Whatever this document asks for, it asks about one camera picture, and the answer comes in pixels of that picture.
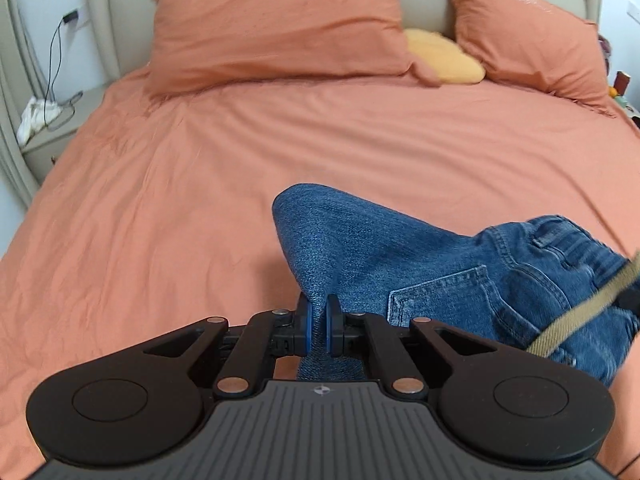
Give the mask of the blue denim jeans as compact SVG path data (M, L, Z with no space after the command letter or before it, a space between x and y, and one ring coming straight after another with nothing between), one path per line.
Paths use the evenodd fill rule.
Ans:
M432 318L525 350L626 266L573 221L543 216L466 236L335 188L296 184L273 222L312 310L303 380L358 380L361 364L326 351L326 300L393 326Z

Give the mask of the orange duvet cover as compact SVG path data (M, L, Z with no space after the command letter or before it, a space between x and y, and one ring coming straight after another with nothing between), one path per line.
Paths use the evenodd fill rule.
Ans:
M639 246L639 133L533 90L409 77L229 84L167 100L115 82L44 180L1 260L1 474L42 456L44 378L209 315L294 304L271 219L298 182L472 235L559 214Z

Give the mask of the beige bedside table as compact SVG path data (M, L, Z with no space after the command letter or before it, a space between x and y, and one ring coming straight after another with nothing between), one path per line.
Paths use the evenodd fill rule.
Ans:
M106 86L101 86L74 96L63 107L63 113L22 148L26 165L39 184L47 177L76 131L100 106L105 90Z

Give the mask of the white cloth on nightstand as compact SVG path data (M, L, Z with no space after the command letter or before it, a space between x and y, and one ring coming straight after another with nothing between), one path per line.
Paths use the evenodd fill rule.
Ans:
M18 146L24 148L48 124L48 120L55 120L61 113L62 107L58 103L32 96L23 110L21 123L15 133Z

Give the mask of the beige curtain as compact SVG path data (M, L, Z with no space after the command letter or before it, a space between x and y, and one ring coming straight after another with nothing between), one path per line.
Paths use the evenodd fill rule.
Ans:
M1 175L28 208L40 188L18 146L15 133L34 96L42 98L43 76L23 25L17 0L0 0L1 20Z

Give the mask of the yellow plush cushion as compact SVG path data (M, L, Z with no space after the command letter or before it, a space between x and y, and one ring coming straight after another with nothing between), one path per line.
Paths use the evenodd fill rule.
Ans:
M485 78L483 65L439 32L408 28L405 36L410 52L431 66L444 84L478 84Z

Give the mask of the red cup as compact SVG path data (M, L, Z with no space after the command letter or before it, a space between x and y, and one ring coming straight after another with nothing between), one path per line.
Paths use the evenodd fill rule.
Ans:
M616 73L614 84L613 84L613 88L616 90L617 94L619 96L624 96L628 89L629 84L630 84L630 76L627 73L623 72L622 70L619 70Z

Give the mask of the orange pillow right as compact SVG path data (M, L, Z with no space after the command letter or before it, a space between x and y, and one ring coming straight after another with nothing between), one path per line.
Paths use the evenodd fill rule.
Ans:
M597 25L546 0L450 0L454 38L500 84L612 113Z

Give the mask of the orange pillow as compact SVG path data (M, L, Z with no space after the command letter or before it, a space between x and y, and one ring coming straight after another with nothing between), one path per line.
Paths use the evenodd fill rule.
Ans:
M450 0L454 38L500 84L612 113L597 25L546 0Z
M154 98L280 78L409 74L440 84L409 50L399 0L154 1Z

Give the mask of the pink plush toy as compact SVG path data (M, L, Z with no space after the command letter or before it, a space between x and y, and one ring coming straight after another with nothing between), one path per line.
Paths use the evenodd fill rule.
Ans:
M611 69L611 58L612 58L612 46L611 43L605 38L605 36L599 36L599 44L602 51L605 70L607 73L610 72Z

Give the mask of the orange pillow left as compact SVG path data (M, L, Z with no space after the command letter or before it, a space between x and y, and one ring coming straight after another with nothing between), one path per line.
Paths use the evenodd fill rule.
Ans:
M280 78L409 74L440 84L409 50L399 0L154 1L154 98Z

